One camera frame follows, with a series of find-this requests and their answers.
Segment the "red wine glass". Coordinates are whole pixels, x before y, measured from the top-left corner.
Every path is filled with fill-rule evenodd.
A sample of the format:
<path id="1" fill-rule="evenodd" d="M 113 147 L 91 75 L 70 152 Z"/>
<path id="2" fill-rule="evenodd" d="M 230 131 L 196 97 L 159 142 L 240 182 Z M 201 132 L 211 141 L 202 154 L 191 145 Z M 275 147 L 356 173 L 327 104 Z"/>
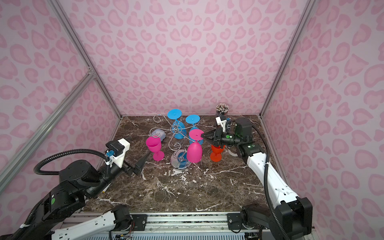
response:
<path id="1" fill-rule="evenodd" d="M 212 153 L 210 155 L 210 159 L 213 162 L 220 162 L 222 160 L 222 153 L 225 149 L 225 146 L 221 147 L 215 147 L 214 145 L 211 145 Z"/>

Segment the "magenta wine glass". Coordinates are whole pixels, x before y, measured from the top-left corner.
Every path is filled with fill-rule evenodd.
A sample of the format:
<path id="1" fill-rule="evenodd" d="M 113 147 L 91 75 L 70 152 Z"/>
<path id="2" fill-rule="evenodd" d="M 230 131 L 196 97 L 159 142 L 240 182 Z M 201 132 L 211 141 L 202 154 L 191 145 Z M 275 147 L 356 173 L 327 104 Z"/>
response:
<path id="1" fill-rule="evenodd" d="M 187 150 L 187 159 L 191 163 L 198 163 L 202 160 L 203 147 L 199 143 L 203 140 L 202 134 L 204 132 L 200 129 L 194 129 L 190 131 L 189 138 L 193 141 Z"/>
<path id="2" fill-rule="evenodd" d="M 153 159 L 156 162 L 162 161 L 165 157 L 164 152 L 161 150 L 162 142 L 160 138 L 149 137 L 146 140 L 148 149 L 153 153 Z"/>

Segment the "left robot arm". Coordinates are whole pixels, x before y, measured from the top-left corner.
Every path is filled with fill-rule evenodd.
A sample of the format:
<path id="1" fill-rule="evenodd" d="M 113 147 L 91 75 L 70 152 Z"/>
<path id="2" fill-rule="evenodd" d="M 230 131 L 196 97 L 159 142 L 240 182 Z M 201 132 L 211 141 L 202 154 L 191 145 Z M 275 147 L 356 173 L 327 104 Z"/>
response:
<path id="1" fill-rule="evenodd" d="M 74 154 L 91 154 L 104 160 L 108 158 L 99 151 L 77 149 L 55 154 L 39 162 L 34 168 L 35 174 L 59 176 L 59 184 L 32 208 L 17 231 L 1 236 L 2 240 L 51 240 L 54 234 L 52 229 L 85 207 L 86 199 L 96 199 L 122 172 L 129 176 L 139 176 L 150 156 L 150 153 L 146 153 L 135 166 L 127 165 L 122 168 L 103 166 L 96 170 L 88 161 L 77 160 L 61 171 L 42 170 L 46 164 Z"/>

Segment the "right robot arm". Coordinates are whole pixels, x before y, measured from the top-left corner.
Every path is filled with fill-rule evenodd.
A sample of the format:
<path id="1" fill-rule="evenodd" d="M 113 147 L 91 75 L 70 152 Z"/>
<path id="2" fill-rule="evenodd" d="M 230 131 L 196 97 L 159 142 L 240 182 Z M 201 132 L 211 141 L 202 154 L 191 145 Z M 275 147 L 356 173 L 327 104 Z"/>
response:
<path id="1" fill-rule="evenodd" d="M 261 132 L 247 118 L 235 120 L 235 128 L 218 118 L 215 130 L 201 134 L 214 147 L 235 147 L 237 155 L 258 177 L 264 188 L 268 210 L 256 204 L 243 206 L 237 215 L 228 215 L 228 227 L 233 233 L 257 229 L 262 237 L 270 230 L 276 240 L 297 240 L 312 233 L 313 205 L 301 198 L 283 180 L 270 162 L 271 151 Z"/>

